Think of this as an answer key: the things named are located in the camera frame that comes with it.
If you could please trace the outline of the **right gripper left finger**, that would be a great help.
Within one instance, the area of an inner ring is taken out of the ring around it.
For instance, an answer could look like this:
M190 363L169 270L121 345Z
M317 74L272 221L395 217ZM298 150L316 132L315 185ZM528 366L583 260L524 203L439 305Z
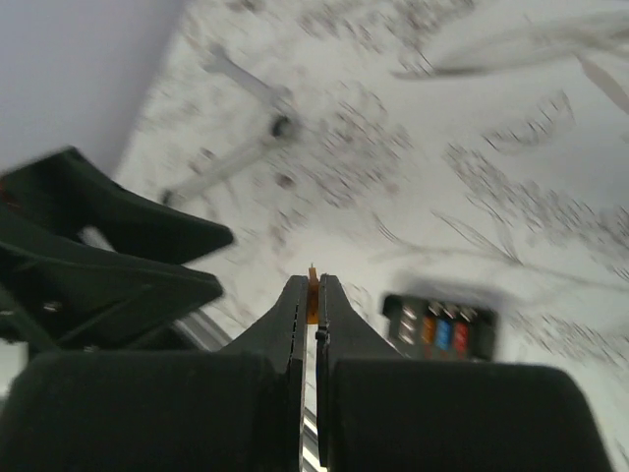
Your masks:
M293 275L274 305L221 354L257 361L250 453L256 471L300 471L309 281Z

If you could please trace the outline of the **black fuse box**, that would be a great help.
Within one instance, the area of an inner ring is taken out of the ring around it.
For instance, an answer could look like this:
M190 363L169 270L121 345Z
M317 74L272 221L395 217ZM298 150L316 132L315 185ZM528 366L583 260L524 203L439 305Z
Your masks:
M407 358L455 362L494 358L498 315L489 308L388 294L381 313L389 321L387 340Z

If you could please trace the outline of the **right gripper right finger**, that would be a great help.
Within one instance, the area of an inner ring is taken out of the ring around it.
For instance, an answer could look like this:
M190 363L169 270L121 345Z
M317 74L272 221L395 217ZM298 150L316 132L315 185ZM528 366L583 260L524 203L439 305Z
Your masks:
M316 331L316 426L319 462L344 467L370 433L370 410L383 387L378 368L402 359L400 353L352 308L335 275L318 286Z

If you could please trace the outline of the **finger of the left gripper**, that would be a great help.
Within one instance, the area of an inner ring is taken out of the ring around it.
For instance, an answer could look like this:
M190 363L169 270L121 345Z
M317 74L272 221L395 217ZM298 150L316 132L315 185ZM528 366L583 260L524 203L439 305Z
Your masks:
M3 173L1 200L56 236L78 241L93 227L116 252L165 264L183 265L234 243L228 227L128 191L75 147Z
M129 348L223 293L217 278L54 236L1 208L1 337Z

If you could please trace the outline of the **orange blade fuse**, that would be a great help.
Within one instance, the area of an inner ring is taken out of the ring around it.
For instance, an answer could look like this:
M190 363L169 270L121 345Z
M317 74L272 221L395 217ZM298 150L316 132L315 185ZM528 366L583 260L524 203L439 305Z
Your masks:
M309 285L307 296L307 323L309 325L318 324L318 293L319 278L317 276L316 268L311 265L309 267Z

